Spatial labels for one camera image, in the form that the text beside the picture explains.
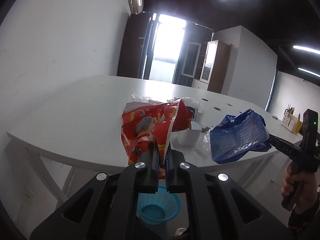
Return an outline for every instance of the blue basket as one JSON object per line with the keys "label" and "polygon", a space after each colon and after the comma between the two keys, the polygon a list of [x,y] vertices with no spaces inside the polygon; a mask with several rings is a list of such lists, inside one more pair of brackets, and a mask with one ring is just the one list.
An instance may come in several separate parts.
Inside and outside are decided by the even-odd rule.
{"label": "blue basket", "polygon": [[150,225],[157,225],[173,219],[180,211],[181,203],[176,194],[159,186],[155,194],[139,193],[137,211],[140,218]]}

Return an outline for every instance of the round metal bolt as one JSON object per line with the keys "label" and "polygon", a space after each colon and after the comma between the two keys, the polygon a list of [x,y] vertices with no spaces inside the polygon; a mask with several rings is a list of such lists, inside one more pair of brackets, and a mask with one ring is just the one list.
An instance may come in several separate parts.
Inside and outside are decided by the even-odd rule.
{"label": "round metal bolt", "polygon": [[138,162],[134,165],[137,169],[142,169],[146,166],[144,162]]}
{"label": "round metal bolt", "polygon": [[180,168],[189,169],[190,168],[190,164],[189,163],[180,163]]}
{"label": "round metal bolt", "polygon": [[107,175],[105,173],[99,173],[97,175],[97,180],[104,180],[107,178]]}
{"label": "round metal bolt", "polygon": [[218,175],[218,179],[222,180],[222,181],[226,181],[228,179],[228,175],[224,174],[224,173],[220,173]]}

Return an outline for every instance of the ceiling light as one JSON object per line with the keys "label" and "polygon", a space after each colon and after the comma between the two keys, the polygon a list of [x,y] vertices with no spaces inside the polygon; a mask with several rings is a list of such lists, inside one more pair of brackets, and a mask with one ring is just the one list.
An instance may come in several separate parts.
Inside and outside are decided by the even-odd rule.
{"label": "ceiling light", "polygon": [[307,47],[301,47],[301,46],[293,46],[295,49],[302,49],[302,50],[305,50],[305,51],[310,51],[310,52],[313,52],[313,53],[316,53],[316,54],[320,54],[320,50],[316,50],[316,49],[310,49],[310,48],[307,48]]}
{"label": "ceiling light", "polygon": [[312,74],[312,75],[315,75],[315,76],[317,76],[317,77],[320,77],[319,74],[313,73],[313,72],[311,72],[311,71],[309,71],[309,70],[306,70],[306,69],[303,69],[303,68],[299,68],[299,67],[298,67],[298,69],[299,69],[299,70],[302,70],[302,71],[304,71],[304,72],[308,72],[308,73],[310,73],[310,74]]}

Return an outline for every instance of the table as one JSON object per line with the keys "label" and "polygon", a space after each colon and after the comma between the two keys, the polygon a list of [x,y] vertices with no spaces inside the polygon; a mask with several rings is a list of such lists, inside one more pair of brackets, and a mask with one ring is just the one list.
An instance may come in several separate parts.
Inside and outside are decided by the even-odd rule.
{"label": "table", "polygon": [[[133,93],[162,102],[174,97],[194,98],[202,105],[202,124],[208,127],[219,124],[226,114],[239,115],[239,112],[251,108],[263,116],[271,134],[295,144],[302,140],[302,136],[289,132],[270,113],[237,98],[166,82],[101,75],[70,85],[7,134],[26,148],[31,166],[49,191],[58,200],[66,201],[67,197],[40,156],[92,171],[121,172],[127,166],[128,157],[121,142],[120,117]],[[272,155],[278,152],[272,147],[268,152],[248,152],[234,163],[217,164],[210,155],[203,156],[193,148],[179,145],[176,133],[172,133],[171,144],[173,149],[184,153],[187,162],[200,167],[203,172],[251,163],[238,180],[240,185],[253,181]]]}

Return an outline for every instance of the ceiling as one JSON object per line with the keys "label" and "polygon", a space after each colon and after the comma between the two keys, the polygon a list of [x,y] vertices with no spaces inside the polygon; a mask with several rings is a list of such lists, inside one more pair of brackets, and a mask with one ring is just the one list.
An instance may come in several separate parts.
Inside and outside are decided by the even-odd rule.
{"label": "ceiling", "polygon": [[220,31],[242,25],[278,54],[277,69],[320,86],[320,0],[144,0],[144,11],[168,14]]}

